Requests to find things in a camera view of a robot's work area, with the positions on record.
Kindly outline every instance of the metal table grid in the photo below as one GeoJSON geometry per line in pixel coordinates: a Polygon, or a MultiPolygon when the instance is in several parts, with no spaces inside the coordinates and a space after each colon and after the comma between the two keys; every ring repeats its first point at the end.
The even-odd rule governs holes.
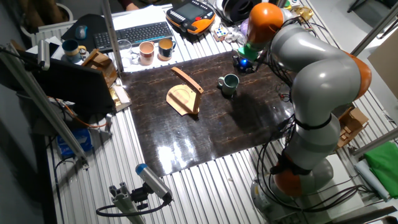
{"type": "MultiPolygon", "coordinates": [[[[302,4],[311,7],[307,0],[302,4]]],[[[312,22],[325,26],[316,12],[312,22]]],[[[52,36],[60,39],[72,24],[67,22],[41,28],[32,38],[33,45],[40,39],[52,36]]],[[[327,32],[317,27],[314,29],[321,40],[335,45],[327,32]]],[[[209,33],[196,37],[192,40],[192,44],[176,32],[174,39],[178,46],[176,50],[184,61],[239,47],[237,43],[215,42],[209,33]]],[[[387,121],[383,107],[371,90],[354,104],[369,118],[369,125],[350,143],[350,146],[361,147],[394,128],[387,121]]],[[[112,204],[111,194],[108,191],[110,185],[125,182],[130,190],[142,186],[142,180],[136,175],[135,167],[144,162],[141,150],[145,149],[141,149],[139,145],[129,108],[113,117],[111,132],[112,136],[109,137],[99,129],[91,131],[95,149],[87,153],[90,166],[88,170],[77,167],[75,161],[70,159],[72,162],[61,164],[54,174],[52,168],[62,158],[51,148],[47,149],[59,223],[129,223],[127,218],[105,218],[95,213],[98,207],[112,204]],[[55,184],[55,175],[59,181],[58,185],[55,184]]],[[[267,170],[276,164],[276,155],[283,148],[282,141],[275,141],[267,148],[267,170]]],[[[250,198],[250,185],[256,176],[255,164],[258,153],[259,148],[254,147],[162,177],[172,190],[175,202],[158,212],[144,215],[146,222],[265,223],[250,198]]],[[[356,175],[353,169],[355,161],[350,158],[348,147],[339,149],[337,153],[349,175],[356,175]]],[[[364,184],[360,178],[354,179],[354,182],[364,184]]],[[[161,204],[161,201],[156,196],[150,195],[148,204],[150,208],[155,208],[161,204]]],[[[116,209],[111,209],[110,212],[116,212],[116,209]]]]}

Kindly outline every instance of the blue led light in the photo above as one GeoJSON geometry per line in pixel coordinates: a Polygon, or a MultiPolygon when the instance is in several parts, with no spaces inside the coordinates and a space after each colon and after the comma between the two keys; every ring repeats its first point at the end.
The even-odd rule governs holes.
{"type": "Polygon", "coordinates": [[[242,59],[242,60],[239,62],[239,64],[240,64],[240,66],[246,68],[246,66],[248,65],[248,60],[244,58],[244,59],[242,59]]]}

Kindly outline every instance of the green mug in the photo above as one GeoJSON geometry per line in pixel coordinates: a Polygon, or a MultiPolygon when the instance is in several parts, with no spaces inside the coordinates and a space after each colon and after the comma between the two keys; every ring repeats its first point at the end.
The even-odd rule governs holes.
{"type": "Polygon", "coordinates": [[[218,78],[218,86],[226,96],[234,94],[239,84],[239,78],[236,75],[228,74],[225,77],[218,78]]]}

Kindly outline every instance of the orange controller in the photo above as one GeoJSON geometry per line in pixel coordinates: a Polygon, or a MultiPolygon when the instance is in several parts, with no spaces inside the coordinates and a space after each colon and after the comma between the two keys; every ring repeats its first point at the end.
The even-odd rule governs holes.
{"type": "Polygon", "coordinates": [[[213,23],[216,14],[198,1],[184,1],[166,12],[166,18],[183,32],[200,34],[213,23]]]}

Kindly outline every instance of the orange mug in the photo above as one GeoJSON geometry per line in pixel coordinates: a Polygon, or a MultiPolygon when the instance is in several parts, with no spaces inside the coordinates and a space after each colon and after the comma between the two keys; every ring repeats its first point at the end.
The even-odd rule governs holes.
{"type": "Polygon", "coordinates": [[[142,65],[150,65],[154,61],[155,43],[142,42],[139,45],[139,58],[142,65]]]}

